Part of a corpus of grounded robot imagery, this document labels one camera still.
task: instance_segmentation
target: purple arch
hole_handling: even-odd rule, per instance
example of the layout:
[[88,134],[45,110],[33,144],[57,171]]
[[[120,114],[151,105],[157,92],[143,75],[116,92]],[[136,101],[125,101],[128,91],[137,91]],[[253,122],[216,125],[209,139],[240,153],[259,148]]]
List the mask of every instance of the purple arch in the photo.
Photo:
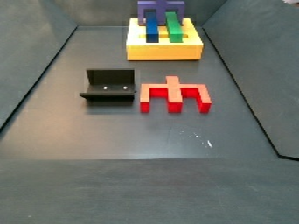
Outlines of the purple arch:
[[137,23],[139,25],[145,25],[145,11],[156,10],[156,19],[159,25],[165,25],[165,15],[167,11],[177,11],[177,18],[180,24],[183,24],[183,14],[184,14],[184,1],[137,1]]

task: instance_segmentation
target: yellow base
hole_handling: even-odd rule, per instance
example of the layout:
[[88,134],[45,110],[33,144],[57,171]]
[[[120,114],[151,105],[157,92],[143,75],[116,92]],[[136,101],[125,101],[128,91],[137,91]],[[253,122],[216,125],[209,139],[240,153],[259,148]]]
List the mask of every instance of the yellow base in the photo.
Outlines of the yellow base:
[[192,21],[183,20],[183,43],[171,43],[165,26],[159,26],[159,43],[145,43],[145,26],[129,19],[125,41],[127,60],[199,60],[203,43]]

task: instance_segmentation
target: red block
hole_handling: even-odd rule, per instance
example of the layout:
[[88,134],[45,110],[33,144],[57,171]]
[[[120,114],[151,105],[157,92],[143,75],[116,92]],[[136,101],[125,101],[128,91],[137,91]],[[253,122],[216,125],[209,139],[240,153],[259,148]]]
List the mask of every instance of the red block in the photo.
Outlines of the red block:
[[169,113],[181,113],[183,98],[196,99],[199,111],[208,113],[211,109],[209,92],[203,84],[180,84],[177,76],[165,76],[167,84],[141,84],[140,111],[149,112],[151,97],[167,98]]

